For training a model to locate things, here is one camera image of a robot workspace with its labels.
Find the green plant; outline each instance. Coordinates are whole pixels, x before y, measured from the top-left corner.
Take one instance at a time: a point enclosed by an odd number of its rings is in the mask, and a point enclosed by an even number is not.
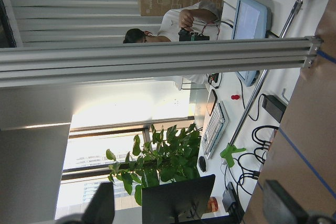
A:
[[[157,186],[160,181],[178,182],[199,177],[196,165],[201,137],[195,124],[187,130],[182,128],[178,131],[176,125],[168,128],[165,140],[163,129],[157,132],[153,125],[151,129],[153,137],[150,142],[144,143],[142,149],[139,136],[134,137],[132,154],[136,160],[128,152],[125,162],[119,163],[110,149],[106,150],[106,157],[115,161],[109,165],[111,172],[108,179],[114,182],[115,176],[123,181],[129,195],[132,185],[136,184],[134,197],[139,205],[142,188]]]

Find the hand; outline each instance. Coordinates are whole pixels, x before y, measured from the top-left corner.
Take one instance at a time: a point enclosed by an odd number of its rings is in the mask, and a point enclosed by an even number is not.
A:
[[[184,9],[180,12],[178,24],[180,28],[184,28],[187,31],[192,31],[191,27],[193,26],[194,15],[191,10]]]

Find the black power brick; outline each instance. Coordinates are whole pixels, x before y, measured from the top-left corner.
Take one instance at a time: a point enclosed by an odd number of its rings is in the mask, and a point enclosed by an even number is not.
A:
[[[262,101],[262,107],[277,120],[278,123],[281,122],[286,110],[286,105],[279,101],[274,95],[266,95]]]

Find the keyboard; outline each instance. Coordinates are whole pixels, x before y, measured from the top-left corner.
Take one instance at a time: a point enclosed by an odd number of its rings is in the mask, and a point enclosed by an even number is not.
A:
[[[203,154],[207,159],[210,159],[214,154],[228,123],[229,117],[227,116],[223,102],[217,102],[201,138]]]

